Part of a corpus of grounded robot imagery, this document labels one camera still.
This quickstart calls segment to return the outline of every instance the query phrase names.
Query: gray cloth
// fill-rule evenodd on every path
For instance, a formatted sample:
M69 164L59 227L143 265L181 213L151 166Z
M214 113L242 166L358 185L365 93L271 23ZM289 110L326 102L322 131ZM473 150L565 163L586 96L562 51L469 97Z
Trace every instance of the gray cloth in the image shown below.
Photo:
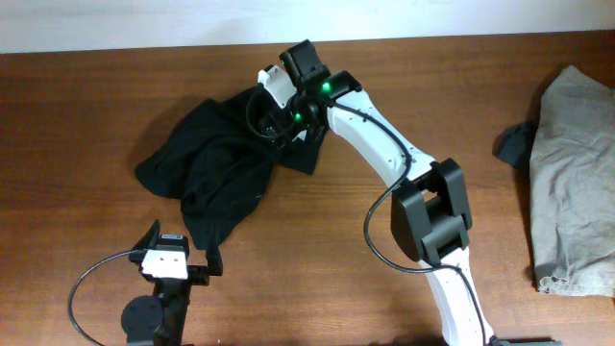
M531 151L538 290L615 297L615 96L570 66L542 97Z

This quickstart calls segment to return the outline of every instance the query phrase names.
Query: wooden surface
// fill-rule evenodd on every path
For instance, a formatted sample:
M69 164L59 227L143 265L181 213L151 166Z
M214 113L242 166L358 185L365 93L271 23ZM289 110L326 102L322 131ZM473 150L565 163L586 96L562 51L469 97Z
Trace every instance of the wooden surface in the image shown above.
M156 218L165 233L186 234L179 203L141 187L135 165L203 99L253 85L285 47L0 56L0 343L86 344L66 317L75 280L132 247ZM502 130L536 115L540 92L563 66L615 87L615 33L317 48L332 71L353 73L410 141L464 168L472 272L499 336L615 344L612 299L532 287L528 185L491 155ZM382 190L359 154L331 134L313 176L277 168L258 210L221 247L224 276L193 289L184 342L367 345L440 335L427 280L389 269L363 242L364 214ZM387 203L373 221L375 242L409 263L388 222ZM205 259L193 251L190 262ZM80 287L77 318L105 344L120 345L122 309L151 289L126 260L111 263Z

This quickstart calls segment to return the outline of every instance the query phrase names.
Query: black fabric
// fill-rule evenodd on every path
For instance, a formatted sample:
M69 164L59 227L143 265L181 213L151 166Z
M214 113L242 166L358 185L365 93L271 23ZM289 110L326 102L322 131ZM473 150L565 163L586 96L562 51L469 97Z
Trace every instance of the black fabric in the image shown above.
M506 130L494 155L529 176L529 158L536 131L538 126L532 121Z
M203 102L135 169L149 191L182 201L194 246L206 251L209 269L217 275L222 274L218 246L256 209L274 163L312 174L322 143L322 139L314 143L298 139L281 150L255 136L245 123L246 105L255 90L247 89L224 103ZM254 111L266 111L268 105L258 100Z

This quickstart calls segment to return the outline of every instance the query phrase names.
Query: white wall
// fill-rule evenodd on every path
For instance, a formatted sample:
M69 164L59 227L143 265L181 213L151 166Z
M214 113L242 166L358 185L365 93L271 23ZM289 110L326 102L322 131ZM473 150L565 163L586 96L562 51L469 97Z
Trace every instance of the white wall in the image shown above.
M0 52L615 29L615 0L0 0Z

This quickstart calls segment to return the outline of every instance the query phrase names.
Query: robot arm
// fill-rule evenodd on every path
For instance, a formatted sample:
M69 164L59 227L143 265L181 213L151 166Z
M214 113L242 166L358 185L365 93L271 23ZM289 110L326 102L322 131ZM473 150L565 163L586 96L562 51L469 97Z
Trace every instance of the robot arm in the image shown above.
M314 131L318 127L331 129L359 151L387 186L394 185L406 173L405 153L411 155L406 179L393 192L391 231L402 250L421 267L448 264L462 271L467 279L466 285L454 270L427 274L447 343L455 346L488 344L493 330L482 316L480 306L478 317L468 291L469 287L477 296L470 275L467 237L472 219L458 165L450 159L438 163L405 139L378 112L367 92L348 72L331 75L309 41L282 53L281 60L289 75L277 66L270 66L258 74L258 81L280 108L288 105L291 116L295 114L303 119L296 129L297 134L307 130L322 133ZM377 120L390 134L352 110ZM403 143L406 151L393 136ZM426 203L423 193L427 190L436 192L437 197ZM480 322L484 327L484 340Z
M361 110L378 119L389 127L407 146L412 156L412 166L407 175L414 181L431 171L433 157L423 153L402 137L378 112L367 92L350 92L336 100L337 103L356 110ZM399 145L375 124L339 108L327 109L328 123L331 130L353 145L369 164L378 172L387 185L392 185L404 172L405 158ZM442 264L457 266L463 270L474 290L470 274L469 249L457 248L441 258ZM431 266L419 260L423 268ZM427 274L433 297L442 318L442 333L449 345L477 346L487 344L493 336L493 330L482 316L486 340L481 341L480 321L477 317L471 296L459 275L452 270L439 270Z

